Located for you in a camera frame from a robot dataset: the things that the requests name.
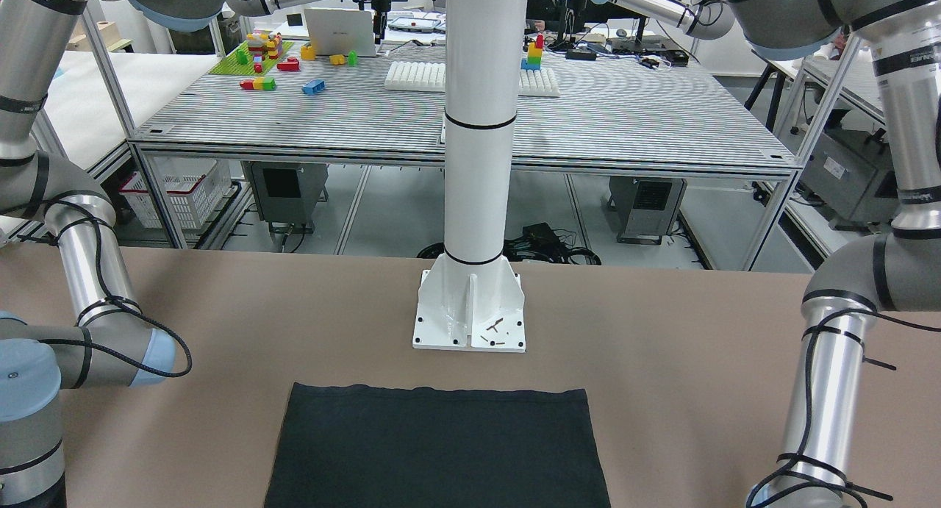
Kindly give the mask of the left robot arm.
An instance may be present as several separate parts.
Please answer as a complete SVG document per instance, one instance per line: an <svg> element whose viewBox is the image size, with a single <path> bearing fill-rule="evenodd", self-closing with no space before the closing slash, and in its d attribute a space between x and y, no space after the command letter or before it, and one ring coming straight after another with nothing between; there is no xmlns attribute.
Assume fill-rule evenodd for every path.
<svg viewBox="0 0 941 508"><path fill-rule="evenodd" d="M804 291L806 331L777 467L748 507L866 505L846 478L866 334L893 311L939 310L940 0L592 0L671 22L698 39L736 21L768 59L800 58L849 28L870 43L900 209L888 234L851 241Z"/></svg>

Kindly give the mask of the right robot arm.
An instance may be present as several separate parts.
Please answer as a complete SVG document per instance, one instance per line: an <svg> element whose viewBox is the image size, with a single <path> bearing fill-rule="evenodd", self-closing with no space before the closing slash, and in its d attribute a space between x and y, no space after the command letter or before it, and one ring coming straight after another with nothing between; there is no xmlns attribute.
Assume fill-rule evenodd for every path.
<svg viewBox="0 0 941 508"><path fill-rule="evenodd" d="M61 390L150 385L191 371L174 331L145 316L99 184L67 157L44 152L31 129L88 0L2 0L2 23L24 23L2 54L2 214L51 233L76 313L73 326L30 326L2 314L2 505L64 507ZM174 370L181 348L186 366Z"/></svg>

